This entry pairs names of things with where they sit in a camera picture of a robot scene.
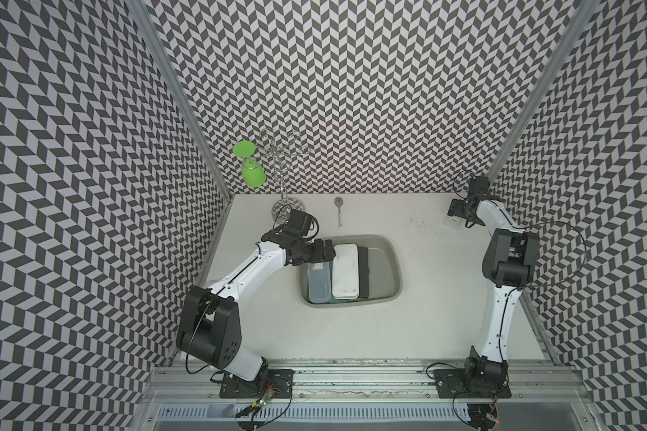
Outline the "clear frosted pencil case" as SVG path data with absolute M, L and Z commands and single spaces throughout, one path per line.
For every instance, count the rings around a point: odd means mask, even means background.
M 309 263 L 307 267 L 307 298 L 321 305 L 332 299 L 332 272 L 330 262 Z

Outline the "white pencil case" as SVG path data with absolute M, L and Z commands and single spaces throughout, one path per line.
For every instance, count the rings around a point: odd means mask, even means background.
M 356 244 L 336 244 L 332 261 L 332 296 L 337 300 L 359 297 L 359 249 Z

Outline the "black pencil case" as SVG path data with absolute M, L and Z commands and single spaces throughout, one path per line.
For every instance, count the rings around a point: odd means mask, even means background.
M 368 256 L 368 247 L 358 247 L 359 261 L 359 300 L 370 297 L 370 257 Z

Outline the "grey-green plastic storage box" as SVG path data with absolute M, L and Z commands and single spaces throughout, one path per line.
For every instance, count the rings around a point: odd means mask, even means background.
M 314 308 L 340 308 L 357 305 L 375 305 L 392 301 L 403 290 L 402 272 L 397 260 L 393 244 L 381 235 L 343 235 L 325 237 L 336 244 L 357 244 L 368 247 L 370 257 L 370 297 L 346 305 L 311 305 L 307 303 L 307 267 L 298 267 L 298 292 L 299 297 L 307 306 Z

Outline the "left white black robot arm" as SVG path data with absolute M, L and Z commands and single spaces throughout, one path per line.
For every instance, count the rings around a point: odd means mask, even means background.
M 293 210 L 235 270 L 206 287 L 192 287 L 183 303 L 176 348 L 246 382 L 264 379 L 267 360 L 242 345 L 240 307 L 281 269 L 334 260 L 332 242 L 310 232 L 318 228 L 313 215 Z

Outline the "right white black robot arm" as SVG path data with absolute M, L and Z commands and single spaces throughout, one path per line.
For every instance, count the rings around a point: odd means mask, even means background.
M 490 235 L 482 263 L 487 281 L 485 318 L 462 375 L 464 391 L 471 396 L 508 389 L 510 327 L 522 292 L 534 280 L 540 247 L 539 235 L 520 226 L 490 186 L 487 177 L 474 177 L 467 196 L 453 199 L 449 207 L 449 215 L 464 219 L 467 228 L 484 226 Z

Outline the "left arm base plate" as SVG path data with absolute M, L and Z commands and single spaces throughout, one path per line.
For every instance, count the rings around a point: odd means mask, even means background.
M 293 393 L 294 374 L 293 369 L 268 369 L 251 382 L 226 375 L 220 385 L 219 398 L 255 400 L 268 395 L 275 399 L 289 399 Z

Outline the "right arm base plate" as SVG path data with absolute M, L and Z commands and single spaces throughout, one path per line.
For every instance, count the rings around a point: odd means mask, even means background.
M 441 399 L 510 399 L 510 387 L 503 382 L 497 384 L 481 377 L 468 379 L 463 369 L 435 369 L 431 377 Z

